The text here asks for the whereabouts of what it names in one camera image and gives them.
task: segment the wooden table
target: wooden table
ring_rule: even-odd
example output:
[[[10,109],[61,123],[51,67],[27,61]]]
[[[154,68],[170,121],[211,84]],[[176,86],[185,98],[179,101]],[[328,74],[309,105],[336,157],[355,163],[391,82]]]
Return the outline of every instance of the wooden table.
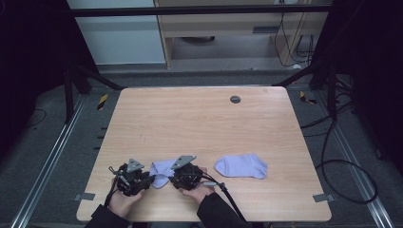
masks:
[[[232,96],[240,103],[233,104]],[[214,164],[223,155],[256,153],[268,163],[264,180],[225,178]],[[283,87],[151,87],[122,91],[86,186],[79,220],[90,220],[103,204],[113,175],[129,158],[145,165],[196,155],[230,194],[249,221],[326,221],[331,212]],[[217,192],[226,199],[219,188]],[[198,205],[169,182],[150,187],[132,209],[133,221],[197,221]]]

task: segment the gray floor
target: gray floor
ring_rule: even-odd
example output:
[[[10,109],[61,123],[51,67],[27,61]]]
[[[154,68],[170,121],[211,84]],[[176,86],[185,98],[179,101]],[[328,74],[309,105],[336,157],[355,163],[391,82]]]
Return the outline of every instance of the gray floor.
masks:
[[[270,85],[296,72],[279,64],[275,50],[267,37],[216,37],[211,43],[176,42],[174,61],[170,69],[139,70],[135,74],[107,74],[106,77],[122,86],[236,86]],[[307,89],[309,77],[289,86],[288,92],[301,125],[323,117],[319,104],[304,103],[299,92],[304,90],[309,98],[317,99]],[[39,199],[29,224],[39,227],[82,226],[75,217],[79,202],[72,200],[83,193],[95,162],[103,136],[109,123],[119,92],[92,82],[93,90],[86,95],[83,111],[75,125],[66,147],[57,162],[42,197]],[[96,106],[103,94],[108,99],[103,110]],[[340,97],[340,104],[349,101]],[[64,90],[57,87],[37,100],[37,108],[29,124],[13,148],[8,161],[1,163],[0,173],[0,224],[10,223],[35,183],[52,146],[64,126]],[[379,160],[375,147],[360,120],[352,109],[339,114],[338,126],[343,130],[359,164],[375,179],[381,199],[395,227],[403,227],[403,178],[390,161]],[[303,130],[304,135],[323,133],[328,123]],[[305,138],[314,164],[319,163],[324,136]],[[326,150],[326,159],[342,158],[335,134],[332,133]],[[329,179],[342,193],[360,199],[351,170],[345,165],[326,167]],[[332,194],[318,172],[327,194]],[[330,202],[333,217],[325,223],[297,223],[297,227],[378,227],[367,205],[351,203],[338,195]],[[290,227],[289,222],[275,223],[274,227]]]

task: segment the purple sock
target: purple sock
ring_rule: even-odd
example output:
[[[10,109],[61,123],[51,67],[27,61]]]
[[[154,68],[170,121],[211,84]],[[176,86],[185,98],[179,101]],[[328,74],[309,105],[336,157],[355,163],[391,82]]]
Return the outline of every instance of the purple sock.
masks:
[[[162,188],[169,182],[168,177],[174,176],[174,171],[171,169],[171,166],[175,161],[176,159],[152,162],[150,176],[155,175],[155,180],[152,183],[155,188]]]
[[[267,173],[267,163],[256,154],[223,156],[216,161],[215,168],[227,178],[264,179]]]

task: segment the metal rail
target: metal rail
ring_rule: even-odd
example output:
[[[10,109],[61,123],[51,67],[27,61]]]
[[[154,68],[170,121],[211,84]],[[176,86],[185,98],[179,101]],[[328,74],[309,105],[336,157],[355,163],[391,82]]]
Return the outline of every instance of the metal rail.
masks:
[[[60,155],[65,148],[67,143],[68,137],[71,134],[74,125],[77,122],[78,117],[83,108],[84,101],[86,100],[86,95],[80,95],[78,97],[77,105],[75,106],[76,112],[71,118],[69,123],[66,123],[62,129],[62,132],[59,135],[55,145],[53,146],[50,154],[48,156],[47,161],[44,164],[41,172],[39,173],[36,182],[33,184],[27,198],[25,199],[23,205],[21,206],[20,210],[18,211],[17,215],[14,217],[11,228],[24,228],[27,226],[30,216],[33,213],[33,210],[36,207],[39,199],[42,196],[42,193],[47,186],[48,180],[53,172],[54,167],[56,166],[57,161],[59,160]]]

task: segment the cable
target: cable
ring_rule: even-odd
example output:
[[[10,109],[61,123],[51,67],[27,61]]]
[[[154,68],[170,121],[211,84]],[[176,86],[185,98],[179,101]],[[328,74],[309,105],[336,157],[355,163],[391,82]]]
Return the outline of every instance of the cable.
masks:
[[[234,208],[235,212],[237,213],[237,215],[240,217],[240,219],[242,219],[243,221],[247,222],[245,217],[243,216],[242,212],[240,211],[240,209],[238,208],[237,204],[235,203],[234,199],[231,197],[231,195],[228,192],[228,189],[225,187],[224,183],[219,183],[218,181],[216,181],[213,177],[211,177],[209,174],[204,173],[204,175],[199,175],[199,174],[186,174],[186,176],[193,176],[193,177],[201,177],[203,179],[209,180],[214,182],[220,189],[221,191],[224,193],[224,195],[228,198],[228,200],[230,201],[232,207]]]
[[[349,106],[349,105],[352,105],[352,104],[353,104],[352,102],[348,102],[347,104],[342,105],[341,107],[339,107],[339,108],[337,109],[337,111],[336,111],[337,114],[343,113],[343,112],[345,111],[345,110],[343,110],[343,109],[344,109],[345,107]],[[314,126],[314,125],[317,125],[317,124],[320,124],[320,123],[326,121],[326,120],[329,119],[329,118],[331,118],[331,115],[327,115],[327,116],[322,117],[322,118],[320,118],[320,119],[318,119],[318,120],[316,120],[316,121],[312,121],[312,122],[310,122],[310,123],[308,123],[308,124],[306,124],[306,125],[302,125],[300,128],[301,128],[301,129],[304,129],[304,128],[312,127],[312,126]]]
[[[285,35],[285,30],[284,30],[284,23],[283,23],[283,22],[284,22],[284,14],[285,14],[284,12],[281,14],[281,20],[280,20],[280,22],[279,22],[278,31],[276,32],[276,36],[275,36],[275,49],[276,49],[276,52],[277,52],[278,58],[279,58],[279,52],[278,52],[278,48],[277,48],[277,37],[278,37],[278,33],[279,33],[280,28],[282,28],[282,33],[284,34],[284,40],[285,40],[285,44],[287,45],[288,54],[290,55],[291,59],[292,59],[293,61],[295,61],[295,63],[293,63],[293,64],[291,64],[291,65],[285,65],[285,64],[281,61],[281,58],[279,58],[279,61],[280,61],[281,65],[282,65],[283,67],[291,67],[291,66],[293,66],[293,65],[295,65],[295,64],[301,64],[301,63],[304,63],[304,62],[294,59],[294,57],[293,57],[293,55],[292,55],[292,53],[291,53],[290,46],[289,46],[288,40],[287,40],[287,36]]]
[[[35,111],[42,111],[44,113],[44,116],[42,117],[42,119],[40,121],[38,121],[37,123],[33,123],[30,125],[26,125],[26,127],[32,127],[32,126],[36,126],[37,124],[40,124],[46,117],[47,117],[47,112],[44,109],[40,109],[40,108],[36,108]]]
[[[336,120],[332,120],[331,126],[329,127],[329,130],[328,130],[327,133],[326,133],[326,138],[325,138],[325,140],[324,140],[323,147],[322,147],[322,151],[321,151],[320,164],[316,166],[316,169],[318,169],[319,167],[322,168],[322,175],[323,175],[323,178],[325,179],[326,183],[329,185],[329,187],[330,187],[335,193],[337,193],[340,197],[344,198],[345,200],[348,200],[348,201],[351,201],[351,202],[354,202],[354,203],[359,203],[359,204],[366,204],[366,203],[372,202],[372,201],[374,201],[374,200],[376,199],[376,197],[377,197],[377,195],[378,195],[378,189],[377,189],[376,182],[374,181],[374,179],[371,177],[371,175],[370,175],[367,171],[365,171],[363,168],[361,168],[361,167],[358,166],[357,164],[352,163],[352,162],[350,162],[350,161],[344,161],[344,160],[328,160],[328,161],[325,161],[325,160],[324,160],[325,150],[326,150],[326,144],[327,144],[327,142],[328,142],[328,140],[329,140],[329,136],[330,136],[330,133],[331,133],[332,129],[336,126],[336,122],[337,122]],[[358,168],[358,169],[361,170],[363,173],[365,173],[365,175],[367,175],[368,179],[370,180],[370,182],[371,182],[371,184],[372,184],[372,186],[373,186],[373,188],[374,188],[374,195],[373,195],[370,199],[367,199],[367,200],[357,200],[357,199],[352,199],[352,198],[350,198],[350,197],[347,197],[346,195],[343,195],[343,194],[341,194],[339,191],[337,191],[337,190],[333,187],[333,185],[329,182],[329,180],[328,180],[328,178],[327,178],[327,176],[326,176],[326,172],[325,172],[325,164],[332,163],[332,162],[348,163],[348,164],[350,164],[350,165],[352,165],[352,166]]]
[[[104,207],[108,207],[108,206],[109,206],[110,200],[112,199],[112,195],[113,195],[116,191],[118,191],[118,189],[115,189],[115,186],[116,186],[116,182],[118,181],[118,178],[119,178],[119,171],[113,170],[112,166],[109,166],[109,170],[110,170],[112,173],[114,173],[116,176],[115,176],[115,179],[113,180],[112,186],[110,187],[109,193],[108,193],[107,196],[106,196],[105,203],[104,203]]]
[[[1,0],[1,3],[3,5],[3,9],[0,12],[0,16],[4,14],[4,12],[6,11],[6,3],[4,2],[4,0]]]

